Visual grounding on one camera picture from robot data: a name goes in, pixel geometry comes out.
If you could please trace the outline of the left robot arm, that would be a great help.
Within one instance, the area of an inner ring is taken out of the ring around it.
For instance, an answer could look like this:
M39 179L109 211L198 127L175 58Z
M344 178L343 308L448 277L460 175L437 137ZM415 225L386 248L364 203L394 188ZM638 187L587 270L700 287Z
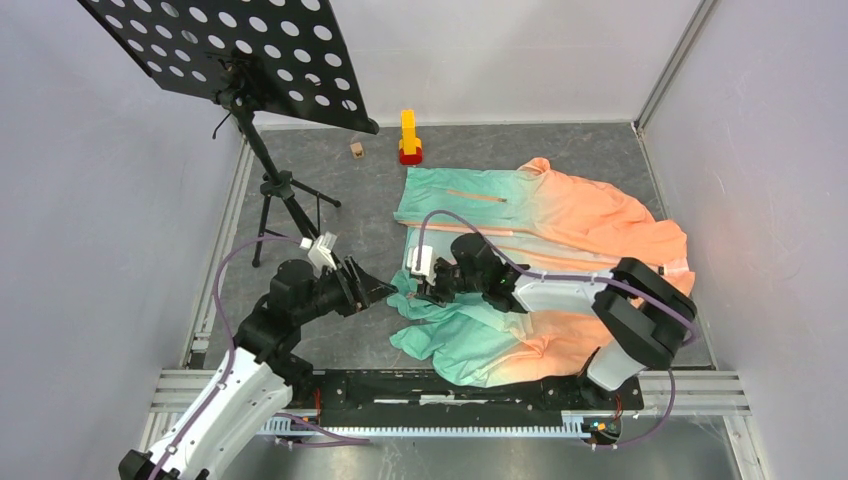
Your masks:
M274 414L312 399L313 367L292 352L302 326L331 313L357 314L396 291L352 257L319 275L306 260L280 264L201 394L147 451L124 456L120 478L219 478Z

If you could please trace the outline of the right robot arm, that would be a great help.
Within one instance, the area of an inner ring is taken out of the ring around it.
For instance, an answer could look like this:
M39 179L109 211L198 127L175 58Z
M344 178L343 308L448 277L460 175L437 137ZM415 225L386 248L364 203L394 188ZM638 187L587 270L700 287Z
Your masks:
M444 306L478 294L500 312L582 313L600 321L611 339L578 372L578 396L591 408L606 406L637 374L669 368L691 334L695 304L636 258L593 273L549 272L516 263L480 233L457 237L450 253L446 260L424 243L408 249L418 298Z

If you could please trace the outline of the green and orange jacket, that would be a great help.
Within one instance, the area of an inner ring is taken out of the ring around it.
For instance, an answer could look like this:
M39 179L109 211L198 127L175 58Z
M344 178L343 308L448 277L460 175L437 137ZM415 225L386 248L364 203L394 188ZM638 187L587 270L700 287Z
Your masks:
M513 171L411 169L395 218L408 227L408 247L423 242L442 258L457 236L478 228L535 269L593 273L633 257L683 293L695 284L687 237L675 222L656 220L615 186L558 172L541 157ZM588 310L503 313L474 294L439 307L415 297L407 269L392 282L397 293L389 304L409 320L392 346L430 361L459 386L573 375L611 339Z

